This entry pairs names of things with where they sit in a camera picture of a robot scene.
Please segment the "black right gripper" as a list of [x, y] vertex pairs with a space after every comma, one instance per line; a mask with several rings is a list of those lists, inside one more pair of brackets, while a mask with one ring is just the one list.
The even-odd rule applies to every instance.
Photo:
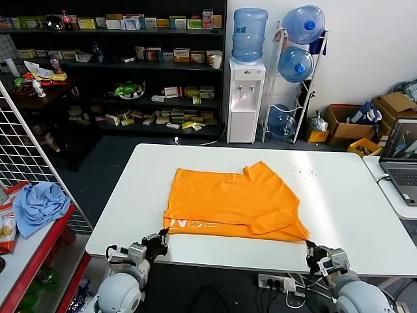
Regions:
[[319, 261], [327, 257], [327, 251], [320, 248], [312, 241], [306, 240], [306, 246], [308, 248], [306, 262], [309, 267], [310, 273], [319, 273]]

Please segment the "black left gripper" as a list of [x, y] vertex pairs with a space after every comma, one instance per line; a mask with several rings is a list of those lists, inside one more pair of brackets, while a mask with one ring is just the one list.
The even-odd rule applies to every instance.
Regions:
[[165, 256], [168, 252], [167, 234], [169, 228], [164, 228], [158, 234], [154, 233], [142, 238], [142, 245], [146, 248], [145, 258], [154, 261], [158, 256]]

